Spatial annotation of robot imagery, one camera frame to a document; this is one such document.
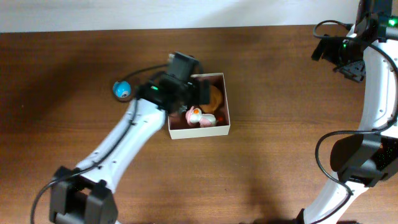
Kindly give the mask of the white cardboard box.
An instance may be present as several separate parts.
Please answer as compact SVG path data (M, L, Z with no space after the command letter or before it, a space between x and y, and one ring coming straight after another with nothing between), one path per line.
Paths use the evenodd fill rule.
M188 139L228 135L231 125L224 73L195 74L192 75L192 78L199 81L208 80L212 85L221 90L223 94L223 102L215 111L215 116L218 122L215 127L201 128L199 125L190 127L185 119L185 112L182 114L173 114L167 118L168 130L171 139Z

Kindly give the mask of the brown plush bear toy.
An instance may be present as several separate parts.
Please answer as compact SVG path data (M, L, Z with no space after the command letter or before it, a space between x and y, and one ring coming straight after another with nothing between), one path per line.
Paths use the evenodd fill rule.
M214 85L210 85L210 102L207 105L200 105L200 108L206 114L214 114L223 102L223 92Z

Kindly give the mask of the blue ball toy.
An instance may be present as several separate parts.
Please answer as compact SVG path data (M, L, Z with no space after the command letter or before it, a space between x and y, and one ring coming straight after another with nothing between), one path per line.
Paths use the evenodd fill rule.
M113 93L117 98L126 98L131 94L131 86L127 81L116 82Z

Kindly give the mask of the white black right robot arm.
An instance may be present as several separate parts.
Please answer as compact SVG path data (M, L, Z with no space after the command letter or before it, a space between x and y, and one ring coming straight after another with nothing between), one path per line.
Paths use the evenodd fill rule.
M327 182L295 223L340 223L363 193L397 173L397 16L392 1L362 0L345 36L321 35L313 60L325 59L354 82L364 82L357 130L338 131Z

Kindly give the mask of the white pink duck toy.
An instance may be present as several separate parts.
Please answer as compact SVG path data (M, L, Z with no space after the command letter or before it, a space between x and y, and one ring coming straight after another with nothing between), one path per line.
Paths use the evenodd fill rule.
M185 113L185 119L190 127L199 126L200 128L215 127L217 124L225 122L223 116L202 113L202 110L196 106L192 106Z

